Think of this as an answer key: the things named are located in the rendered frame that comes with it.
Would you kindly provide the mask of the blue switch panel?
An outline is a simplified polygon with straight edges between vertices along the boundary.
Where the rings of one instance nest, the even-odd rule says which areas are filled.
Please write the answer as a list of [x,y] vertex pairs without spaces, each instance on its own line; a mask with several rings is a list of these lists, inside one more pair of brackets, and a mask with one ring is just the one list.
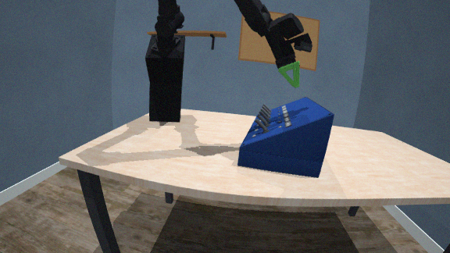
[[319,178],[334,114],[306,97],[271,110],[263,104],[260,110],[237,165]]

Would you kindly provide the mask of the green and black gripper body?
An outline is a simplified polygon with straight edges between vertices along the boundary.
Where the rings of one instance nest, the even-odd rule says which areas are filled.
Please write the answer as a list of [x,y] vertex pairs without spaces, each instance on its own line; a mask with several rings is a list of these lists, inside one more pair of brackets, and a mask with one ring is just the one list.
[[[276,62],[277,68],[281,68],[282,66],[286,66],[288,64],[296,62],[295,54],[288,55],[288,56],[284,57],[284,54],[281,51],[280,46],[279,46],[279,43],[281,43],[281,42],[282,41],[278,41],[278,42],[276,42],[276,44],[270,46],[271,50],[272,50],[272,53],[273,53],[273,55],[274,55],[274,57],[276,59],[275,62]],[[290,57],[291,59],[288,58],[288,57]]]

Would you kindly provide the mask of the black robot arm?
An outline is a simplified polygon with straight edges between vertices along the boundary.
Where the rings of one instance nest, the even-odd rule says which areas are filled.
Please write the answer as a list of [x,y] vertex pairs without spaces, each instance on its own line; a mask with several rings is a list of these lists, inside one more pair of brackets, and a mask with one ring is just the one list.
[[[295,50],[312,51],[313,45],[309,34],[292,38],[304,32],[302,23],[293,13],[288,13],[285,16],[272,20],[269,11],[260,0],[234,1],[244,16],[246,23],[261,37],[265,35],[269,46],[282,41],[279,43],[279,46],[284,57],[295,54],[291,46],[292,43],[295,43]],[[178,33],[177,29],[181,29],[184,26],[182,25],[184,15],[180,11],[180,6],[177,5],[176,0],[158,0],[158,2],[159,15],[157,16],[158,22],[155,24],[157,37],[155,37],[156,43],[151,49],[152,52],[168,56],[180,42],[180,38],[174,34]],[[261,12],[260,9],[262,9]],[[283,41],[285,40],[284,37],[287,39],[286,41]]]

